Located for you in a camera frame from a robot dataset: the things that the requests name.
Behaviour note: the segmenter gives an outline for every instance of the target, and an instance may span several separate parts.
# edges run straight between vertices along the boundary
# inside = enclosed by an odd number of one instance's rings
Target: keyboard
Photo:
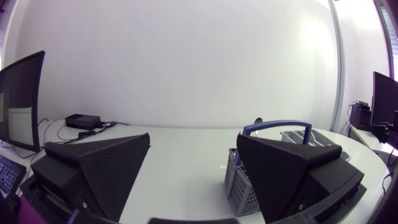
[[[15,193],[26,167],[0,155],[0,189],[5,193]]]

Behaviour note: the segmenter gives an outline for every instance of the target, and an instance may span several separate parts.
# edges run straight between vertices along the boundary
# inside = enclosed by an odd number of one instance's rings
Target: white desk
[[[358,138],[357,140],[359,140],[362,144],[370,149],[386,153],[391,153],[391,151],[393,150],[393,147],[389,144],[380,143],[379,140],[370,131],[358,130],[351,125],[350,135],[352,134],[354,134],[354,138]],[[398,150],[394,150],[392,154],[398,156]]]
[[[57,130],[63,121],[49,127],[46,139],[59,141]],[[45,124],[40,125],[44,131]],[[259,137],[280,140],[279,131],[300,127],[281,127],[259,132]],[[121,216],[121,223],[147,223],[151,217],[177,220],[211,220],[235,217],[229,205],[224,177],[228,148],[236,146],[236,136],[242,129],[179,129],[117,125],[81,142],[120,138],[148,132],[152,145],[132,187]],[[350,156],[349,163],[365,174],[362,184],[367,188],[359,203],[343,223],[365,223],[382,195],[382,180],[388,170],[382,161],[362,144],[328,131],[317,130],[343,146]],[[63,128],[63,138],[75,138],[79,130]],[[9,149],[1,149],[10,159],[21,161]],[[238,218],[239,222],[264,223],[260,212]]]

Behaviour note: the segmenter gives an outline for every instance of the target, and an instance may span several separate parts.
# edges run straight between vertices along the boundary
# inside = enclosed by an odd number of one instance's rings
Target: plastic crate
[[[237,217],[250,215],[259,210],[256,194],[244,169],[244,164],[234,165],[237,149],[229,149],[225,173],[227,198]]]

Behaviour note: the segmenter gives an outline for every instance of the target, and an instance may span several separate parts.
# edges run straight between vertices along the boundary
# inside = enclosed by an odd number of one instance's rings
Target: cable
[[[14,147],[12,147],[12,146],[3,146],[2,143],[3,143],[3,141],[1,141],[1,143],[0,143],[0,146],[1,146],[1,147],[6,148],[6,149],[12,149],[12,150],[14,150],[14,152],[15,152],[21,159],[26,159],[26,158],[28,158],[28,157],[33,156],[34,154],[36,154],[36,152],[35,152],[35,153],[33,153],[33,154],[29,155],[29,156],[21,156],[21,155],[15,150]]]
[[[348,109],[347,109],[346,113],[347,113],[347,115],[348,115],[348,120],[345,122],[344,126],[341,128],[339,134],[341,134],[341,132],[343,131],[344,127],[345,127],[345,126],[347,125],[347,123],[349,122],[349,119],[351,118],[351,116],[349,115],[348,111],[349,111],[350,108],[352,108],[352,107],[354,106],[354,103],[356,103],[356,102],[359,102],[359,101],[356,100],[356,101],[350,103],[349,105],[347,105],[347,106],[348,106]]]
[[[45,133],[47,132],[47,130],[48,130],[48,128],[50,127],[50,125],[51,125],[52,123],[56,122],[56,121],[58,121],[58,120],[53,120],[53,121],[46,127],[46,129],[45,129],[45,131],[44,131],[44,139],[43,139],[42,147],[44,146],[44,143],[45,143]]]
[[[388,166],[389,167],[392,167],[396,162],[397,162],[397,158],[394,160],[394,162],[392,163],[392,164],[390,164],[390,159],[391,159],[391,156],[392,156],[392,153],[394,152],[394,150],[395,149],[392,149],[392,151],[391,151],[391,153],[390,153],[390,156],[388,157]]]
[[[63,125],[63,126],[62,126],[60,129],[58,129],[58,131],[57,131],[57,136],[58,136],[58,138],[61,139],[61,140],[63,140],[63,141],[70,141],[70,140],[73,140],[73,139],[63,139],[63,138],[60,137],[60,131],[61,131],[61,129],[62,129],[63,127],[65,127],[65,125]]]
[[[31,170],[31,168],[32,168],[32,161],[33,161],[33,159],[34,159],[37,155],[39,155],[39,153],[43,150],[43,147],[40,147],[40,148],[41,148],[41,150],[40,150],[39,152],[35,152],[35,153],[34,153],[35,156],[32,157],[32,158],[30,159],[29,170],[28,170],[28,172],[26,173],[26,178],[25,178],[24,182],[25,182],[25,181],[27,180],[27,178],[29,177],[30,170]]]
[[[86,136],[81,136],[81,137],[78,137],[78,138],[75,138],[75,139],[70,139],[70,140],[64,141],[64,142],[55,142],[55,143],[57,143],[57,144],[70,144],[70,143],[75,143],[75,142],[80,141],[80,140],[82,140],[82,139],[84,139],[84,138],[87,138],[87,137],[94,136],[94,135],[96,135],[96,134],[102,133],[103,131],[107,130],[108,128],[112,128],[112,127],[115,126],[116,124],[117,124],[117,123],[115,123],[115,122],[110,122],[109,125],[103,126],[103,128],[102,128],[101,130],[95,131],[95,132],[93,132],[92,134],[89,134],[89,135],[86,135]]]
[[[44,120],[49,121],[47,118],[43,118],[37,125],[39,126]]]
[[[117,122],[117,121],[99,122],[99,123],[100,123],[100,124],[111,124],[111,123],[116,123],[116,124],[124,124],[124,125],[130,126],[130,124],[126,124],[126,123],[123,123],[123,122]]]
[[[389,174],[389,175],[387,175],[387,176],[385,176],[384,177],[384,179],[383,179],[383,182],[381,183],[381,187],[383,187],[383,196],[386,194],[386,189],[384,188],[384,181],[385,181],[385,179],[387,178],[387,177],[389,177],[389,176],[392,176],[392,174]]]
[[[341,128],[339,134],[341,134],[341,132],[343,131],[344,127],[347,125],[348,122],[349,122],[349,118],[348,118],[348,120],[345,122],[344,126]]]

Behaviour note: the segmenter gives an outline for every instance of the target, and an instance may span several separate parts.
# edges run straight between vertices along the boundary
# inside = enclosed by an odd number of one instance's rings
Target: monitor screen
[[[37,98],[44,51],[0,71],[0,139],[39,151]]]
[[[373,73],[373,81],[371,124],[394,124],[394,111],[398,111],[398,83],[378,72]]]

